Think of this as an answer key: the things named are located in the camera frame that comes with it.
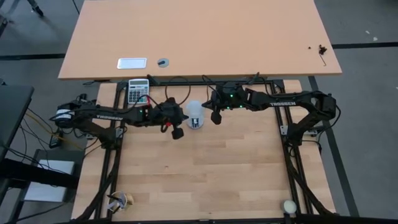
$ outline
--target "wooden table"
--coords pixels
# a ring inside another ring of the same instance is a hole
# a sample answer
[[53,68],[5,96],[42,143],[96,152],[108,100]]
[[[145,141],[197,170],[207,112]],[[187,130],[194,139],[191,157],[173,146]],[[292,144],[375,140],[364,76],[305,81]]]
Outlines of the wooden table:
[[[319,45],[328,49],[323,56]],[[119,58],[146,58],[147,65],[119,70]],[[160,68],[160,58],[170,65]],[[59,78],[257,72],[341,74],[313,0],[85,1]]]
[[[301,91],[299,81],[284,82],[287,93]],[[264,85],[250,88],[264,91]],[[115,83],[102,84],[98,103],[112,106],[115,89]],[[169,97],[177,102],[187,91],[187,86],[168,87]],[[150,95],[164,101],[164,87],[151,87]],[[189,100],[205,101],[206,86],[193,86]],[[291,112],[295,122],[307,114],[298,107],[291,107]],[[128,126],[117,190],[131,193],[135,203],[128,211],[114,214],[114,221],[283,217],[281,202],[291,196],[275,110],[224,111],[218,126],[211,122],[210,113],[206,110],[201,129],[192,130],[183,123],[185,136],[179,140],[172,139],[170,130],[161,133],[159,127]],[[109,126],[107,121],[96,122]],[[317,145],[304,142],[300,152],[308,186],[333,211]],[[73,218],[81,215],[98,190],[103,158],[103,149],[86,157]]]

